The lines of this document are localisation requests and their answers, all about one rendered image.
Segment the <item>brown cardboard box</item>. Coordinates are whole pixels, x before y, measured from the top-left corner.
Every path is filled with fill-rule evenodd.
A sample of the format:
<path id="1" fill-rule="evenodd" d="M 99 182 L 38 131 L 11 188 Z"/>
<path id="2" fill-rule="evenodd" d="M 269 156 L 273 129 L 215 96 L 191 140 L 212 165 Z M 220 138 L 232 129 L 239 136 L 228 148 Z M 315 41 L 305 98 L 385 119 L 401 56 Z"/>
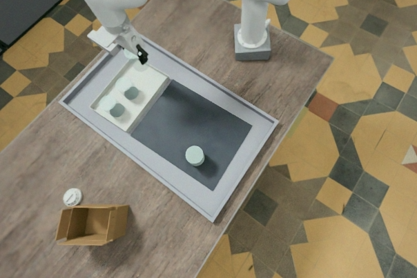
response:
<path id="1" fill-rule="evenodd" d="M 72 209 L 61 211 L 55 241 L 66 238 L 67 241 L 58 245 L 92 246 L 114 241 L 125 235 L 128 207 L 114 204 L 67 206 Z"/>

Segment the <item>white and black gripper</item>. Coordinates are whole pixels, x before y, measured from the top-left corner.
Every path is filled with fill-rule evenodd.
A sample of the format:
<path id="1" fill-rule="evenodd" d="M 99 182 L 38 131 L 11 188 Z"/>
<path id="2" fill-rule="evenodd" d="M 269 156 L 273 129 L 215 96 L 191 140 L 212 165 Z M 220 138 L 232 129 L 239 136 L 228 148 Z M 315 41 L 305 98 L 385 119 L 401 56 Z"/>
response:
<path id="1" fill-rule="evenodd" d="M 122 49 L 127 49 L 129 52 L 137 55 L 139 62 L 144 65 L 148 60 L 148 53 L 143 49 L 145 47 L 144 42 L 137 33 L 136 29 L 129 23 L 130 30 L 125 30 L 120 33 L 119 36 L 115 39 L 115 42 L 118 43 Z M 138 55 L 138 52 L 141 52 Z M 146 57 L 146 58 L 144 58 Z"/>

